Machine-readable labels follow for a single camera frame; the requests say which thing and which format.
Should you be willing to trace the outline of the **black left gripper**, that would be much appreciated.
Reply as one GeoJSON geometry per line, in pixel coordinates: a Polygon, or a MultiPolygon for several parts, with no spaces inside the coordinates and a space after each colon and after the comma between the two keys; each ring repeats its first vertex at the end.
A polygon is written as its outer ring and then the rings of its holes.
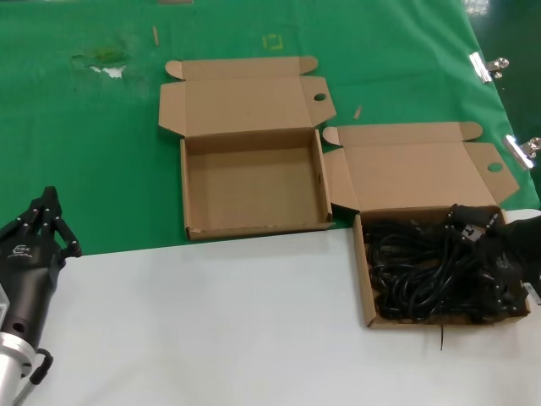
{"type": "Polygon", "coordinates": [[[1,228],[1,286],[9,300],[1,331],[30,345],[41,341],[63,257],[81,257],[79,241],[62,214],[56,188],[47,186],[26,211],[1,228]],[[25,236],[40,226],[41,236],[25,236]],[[54,240],[56,234],[65,243],[63,249],[54,240]]]}

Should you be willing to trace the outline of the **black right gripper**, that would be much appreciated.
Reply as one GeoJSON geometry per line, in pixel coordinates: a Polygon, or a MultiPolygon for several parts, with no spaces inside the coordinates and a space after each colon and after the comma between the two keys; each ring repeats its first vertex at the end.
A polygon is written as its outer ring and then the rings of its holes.
{"type": "MultiPolygon", "coordinates": [[[[455,204],[449,210],[445,224],[462,228],[461,239],[474,247],[479,258],[496,259],[505,253],[502,235],[494,228],[505,224],[499,208],[455,204]]],[[[511,246],[524,265],[525,281],[540,285],[540,217],[516,220],[506,226],[511,246]]]]}

